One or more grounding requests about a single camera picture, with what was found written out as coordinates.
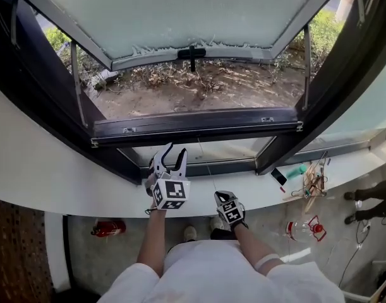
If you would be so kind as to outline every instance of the dirt ground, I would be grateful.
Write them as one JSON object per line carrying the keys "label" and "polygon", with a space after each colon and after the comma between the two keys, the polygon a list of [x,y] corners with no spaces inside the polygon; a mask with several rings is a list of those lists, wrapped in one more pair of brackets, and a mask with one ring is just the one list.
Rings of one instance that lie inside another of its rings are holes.
{"label": "dirt ground", "polygon": [[87,94],[108,119],[242,107],[292,107],[303,93],[298,68],[232,61],[169,62],[128,70]]}

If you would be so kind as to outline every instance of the black shoe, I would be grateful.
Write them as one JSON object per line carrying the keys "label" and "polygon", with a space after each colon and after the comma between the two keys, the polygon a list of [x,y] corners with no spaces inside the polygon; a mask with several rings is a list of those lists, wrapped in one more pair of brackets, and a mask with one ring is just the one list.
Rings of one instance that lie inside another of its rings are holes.
{"label": "black shoe", "polygon": [[352,224],[356,220],[356,214],[349,215],[347,218],[344,219],[344,223],[346,225]]}
{"label": "black shoe", "polygon": [[344,193],[344,199],[348,201],[355,201],[356,200],[356,193],[355,192],[346,192]]}

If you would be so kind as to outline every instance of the smartphone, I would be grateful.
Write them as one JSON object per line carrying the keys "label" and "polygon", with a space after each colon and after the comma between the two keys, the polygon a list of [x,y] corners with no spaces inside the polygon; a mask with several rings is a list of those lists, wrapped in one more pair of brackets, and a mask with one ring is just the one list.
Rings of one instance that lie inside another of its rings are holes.
{"label": "smartphone", "polygon": [[274,169],[271,172],[271,176],[274,177],[281,186],[283,186],[287,182],[286,177],[282,175],[278,169]]}

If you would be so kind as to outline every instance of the tile floor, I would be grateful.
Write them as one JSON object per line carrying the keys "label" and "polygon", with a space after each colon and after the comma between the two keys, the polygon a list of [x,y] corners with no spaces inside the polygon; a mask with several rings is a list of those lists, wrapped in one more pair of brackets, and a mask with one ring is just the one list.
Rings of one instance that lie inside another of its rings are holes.
{"label": "tile floor", "polygon": [[[289,220],[301,216],[306,201],[299,199],[283,205],[251,210],[246,213],[246,222],[260,239],[272,246],[290,264],[315,261],[332,282],[339,284],[344,268],[356,250],[357,223],[346,226],[343,220],[355,210],[354,202],[344,201],[346,191],[368,188],[386,179],[386,165],[359,179],[336,187],[326,198],[317,199],[311,213],[319,216],[327,231],[323,241],[304,244],[288,240],[279,235],[279,230]],[[363,209],[375,206],[379,200],[370,199],[363,203]],[[166,246],[171,248],[183,238],[184,228],[196,227],[198,239],[208,239],[209,217],[169,218],[166,220]],[[90,235],[95,218],[69,218],[69,245],[72,268],[76,281],[85,289],[103,294],[115,278],[133,264],[142,243],[147,219],[124,219],[125,234],[106,239]],[[386,226],[381,218],[371,221],[371,230],[362,248],[351,261],[342,288],[361,295],[374,291],[374,282],[380,268],[372,268],[371,261],[386,259]]]}

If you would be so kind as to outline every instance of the red cap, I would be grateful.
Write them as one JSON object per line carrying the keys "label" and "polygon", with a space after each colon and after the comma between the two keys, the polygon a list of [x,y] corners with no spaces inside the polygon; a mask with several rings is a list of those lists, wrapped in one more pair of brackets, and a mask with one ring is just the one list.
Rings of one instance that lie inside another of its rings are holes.
{"label": "red cap", "polygon": [[319,233],[319,232],[322,232],[323,231],[323,225],[315,225],[313,230],[316,232],[316,233]]}

